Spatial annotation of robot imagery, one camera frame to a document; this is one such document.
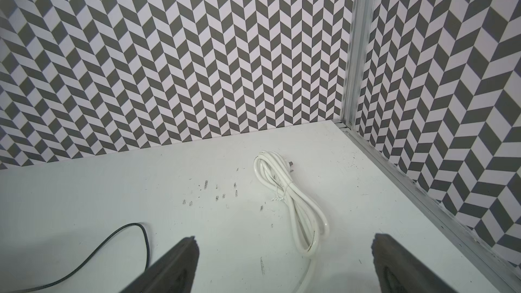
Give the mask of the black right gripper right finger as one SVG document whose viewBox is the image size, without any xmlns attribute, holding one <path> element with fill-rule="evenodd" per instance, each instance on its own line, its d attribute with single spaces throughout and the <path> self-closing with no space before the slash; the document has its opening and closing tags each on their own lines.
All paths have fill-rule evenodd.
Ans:
<svg viewBox="0 0 521 293">
<path fill-rule="evenodd" d="M 371 248 L 381 292 L 456 293 L 392 236 L 377 233 Z"/>
</svg>

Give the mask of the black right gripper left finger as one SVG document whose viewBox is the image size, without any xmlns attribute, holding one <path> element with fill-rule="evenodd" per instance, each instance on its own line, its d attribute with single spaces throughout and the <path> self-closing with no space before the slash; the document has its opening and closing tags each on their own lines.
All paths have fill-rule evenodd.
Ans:
<svg viewBox="0 0 521 293">
<path fill-rule="evenodd" d="M 195 237 L 185 237 L 122 292 L 189 293 L 195 279 L 198 260 L 199 247 Z"/>
</svg>

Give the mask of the aluminium corner post right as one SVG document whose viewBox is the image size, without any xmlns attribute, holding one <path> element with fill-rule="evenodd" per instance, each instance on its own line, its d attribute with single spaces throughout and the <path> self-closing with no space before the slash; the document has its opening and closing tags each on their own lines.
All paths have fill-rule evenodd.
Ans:
<svg viewBox="0 0 521 293">
<path fill-rule="evenodd" d="M 374 3 L 375 0 L 354 0 L 341 110 L 341 121 L 351 130 L 355 127 Z"/>
</svg>

